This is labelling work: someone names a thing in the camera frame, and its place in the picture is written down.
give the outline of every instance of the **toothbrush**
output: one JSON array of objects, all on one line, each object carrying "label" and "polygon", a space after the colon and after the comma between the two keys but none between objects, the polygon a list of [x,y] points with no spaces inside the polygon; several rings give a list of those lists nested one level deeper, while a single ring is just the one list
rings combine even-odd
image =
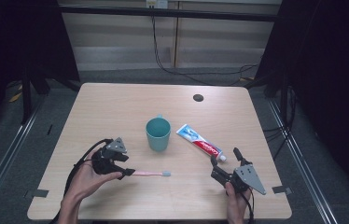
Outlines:
[{"label": "toothbrush", "polygon": [[132,175],[140,175],[140,176],[149,176],[149,175],[161,175],[161,176],[170,176],[170,171],[162,171],[159,172],[149,172],[149,171],[135,171]]}]

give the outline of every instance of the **toothpaste tube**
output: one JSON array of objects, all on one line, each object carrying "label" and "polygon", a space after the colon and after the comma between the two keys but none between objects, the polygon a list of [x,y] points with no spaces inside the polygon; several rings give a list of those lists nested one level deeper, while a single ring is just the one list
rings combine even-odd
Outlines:
[{"label": "toothpaste tube", "polygon": [[191,127],[189,127],[189,125],[183,125],[183,127],[181,127],[176,133],[189,140],[190,143],[194,144],[205,153],[209,155],[214,155],[217,160],[225,161],[227,159],[223,155],[221,149],[211,144],[206,139],[202,138],[197,132],[192,130]]}]

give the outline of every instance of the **black curtain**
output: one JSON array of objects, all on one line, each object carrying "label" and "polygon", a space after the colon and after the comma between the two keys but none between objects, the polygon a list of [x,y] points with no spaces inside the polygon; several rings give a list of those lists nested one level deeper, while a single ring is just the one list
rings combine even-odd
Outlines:
[{"label": "black curtain", "polygon": [[12,7],[27,4],[58,6],[56,0],[0,0],[0,104],[6,85],[20,80],[26,66],[37,80],[79,80],[62,13]]},{"label": "black curtain", "polygon": [[349,0],[284,0],[258,76],[266,94],[293,86],[320,140],[349,174]]}]

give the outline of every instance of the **gray floor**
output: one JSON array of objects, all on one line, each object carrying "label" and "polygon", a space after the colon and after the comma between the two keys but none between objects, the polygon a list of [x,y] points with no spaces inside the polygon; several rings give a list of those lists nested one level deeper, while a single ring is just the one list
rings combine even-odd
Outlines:
[{"label": "gray floor", "polygon": [[[208,72],[223,73],[233,70],[233,68],[210,68]],[[251,69],[243,73],[242,76],[252,77],[255,71]],[[184,69],[182,72],[205,73],[206,69]],[[171,75],[159,69],[143,69],[109,72],[86,71],[80,73],[80,76],[82,82],[227,86],[233,84],[240,74],[192,75],[189,77],[193,79],[190,79],[185,76]],[[240,81],[233,86],[243,86],[245,83],[247,82]],[[50,86],[52,89],[48,96],[34,94],[34,104],[36,105],[40,98],[42,98],[43,103],[36,115],[32,129],[0,185],[0,223],[48,223],[47,221],[35,222],[27,217],[27,209],[31,199],[24,198],[24,194],[27,190],[37,189],[52,150],[55,148],[63,125],[77,97],[76,92],[68,90],[55,81],[51,81]],[[15,103],[7,101],[16,89],[14,87],[7,90],[7,97],[0,107],[0,161],[20,128],[21,99]],[[250,90],[250,95],[262,129],[268,130],[277,127],[277,123],[263,90],[264,87],[253,88]],[[326,196],[338,223],[349,223],[349,176],[342,171],[341,167],[330,157],[325,146],[315,137],[314,129],[300,106],[297,107],[295,114],[292,133],[304,158]],[[267,137],[272,134],[274,132],[266,132]],[[267,141],[272,154],[274,154],[284,138],[279,135],[273,139],[268,137]],[[284,186],[293,190],[293,193],[287,196],[293,215],[287,220],[259,220],[258,223],[325,223],[286,144],[278,155],[275,164]]]}]

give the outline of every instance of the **black tape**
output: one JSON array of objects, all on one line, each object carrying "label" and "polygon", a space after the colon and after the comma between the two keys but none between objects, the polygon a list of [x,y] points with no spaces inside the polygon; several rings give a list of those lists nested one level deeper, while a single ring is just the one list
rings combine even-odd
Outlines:
[{"label": "black tape", "polygon": [[272,188],[273,193],[285,193],[286,195],[293,193],[293,190],[291,188],[286,188],[285,186],[278,186]]},{"label": "black tape", "polygon": [[23,198],[33,199],[34,197],[46,198],[49,194],[48,190],[45,189],[35,189],[35,190],[27,190]]}]

